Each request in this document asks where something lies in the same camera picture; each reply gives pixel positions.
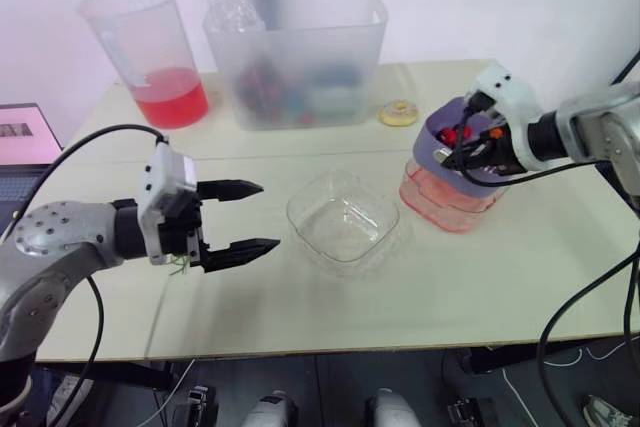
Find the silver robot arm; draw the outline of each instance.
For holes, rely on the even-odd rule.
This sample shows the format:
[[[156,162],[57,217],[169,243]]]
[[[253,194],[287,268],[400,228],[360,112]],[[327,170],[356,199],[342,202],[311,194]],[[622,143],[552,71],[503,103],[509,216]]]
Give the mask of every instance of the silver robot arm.
[[[640,82],[618,84],[565,101],[544,112],[530,87],[499,65],[476,78],[466,97],[468,115],[492,126],[461,148],[465,170],[491,168],[500,175],[546,170],[549,161],[610,162],[638,210],[640,199]],[[461,170],[457,155],[443,167]]]
[[[0,244],[0,427],[11,425],[30,389],[36,350],[70,292],[127,259],[186,255],[212,272],[244,265],[278,240],[249,239],[211,252],[202,237],[203,200],[238,200],[262,188],[243,180],[196,182],[193,162],[159,143],[138,197],[106,204],[61,201],[20,219]]]

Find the pink plastic container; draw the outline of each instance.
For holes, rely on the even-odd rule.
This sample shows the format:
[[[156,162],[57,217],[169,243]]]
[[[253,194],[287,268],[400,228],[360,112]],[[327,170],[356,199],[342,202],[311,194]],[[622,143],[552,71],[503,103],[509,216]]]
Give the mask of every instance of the pink plastic container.
[[[485,197],[471,197],[411,159],[400,185],[400,197],[441,229],[461,233],[473,229],[505,190],[496,190]]]

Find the clear plastic bowl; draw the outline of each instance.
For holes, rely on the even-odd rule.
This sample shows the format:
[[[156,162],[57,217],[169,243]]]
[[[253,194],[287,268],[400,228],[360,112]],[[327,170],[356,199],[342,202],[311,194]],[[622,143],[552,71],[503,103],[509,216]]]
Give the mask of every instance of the clear plastic bowl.
[[[378,264],[392,246],[395,204],[348,172],[313,180],[287,204],[293,236],[316,265],[352,276]]]
[[[248,128],[362,122],[387,24],[381,0],[249,0],[264,31],[203,28]]]

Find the laptop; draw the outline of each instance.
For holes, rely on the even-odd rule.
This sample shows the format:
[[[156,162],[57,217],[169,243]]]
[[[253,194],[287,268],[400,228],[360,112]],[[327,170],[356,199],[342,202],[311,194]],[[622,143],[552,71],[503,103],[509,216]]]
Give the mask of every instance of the laptop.
[[[0,233],[61,151],[38,104],[0,105]]]

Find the laptop screen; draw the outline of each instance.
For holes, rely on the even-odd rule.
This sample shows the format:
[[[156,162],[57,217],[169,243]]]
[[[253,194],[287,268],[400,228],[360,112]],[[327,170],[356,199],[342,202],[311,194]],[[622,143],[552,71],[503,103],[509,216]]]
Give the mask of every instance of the laptop screen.
[[[61,150],[37,104],[0,105],[0,166],[47,165]]]

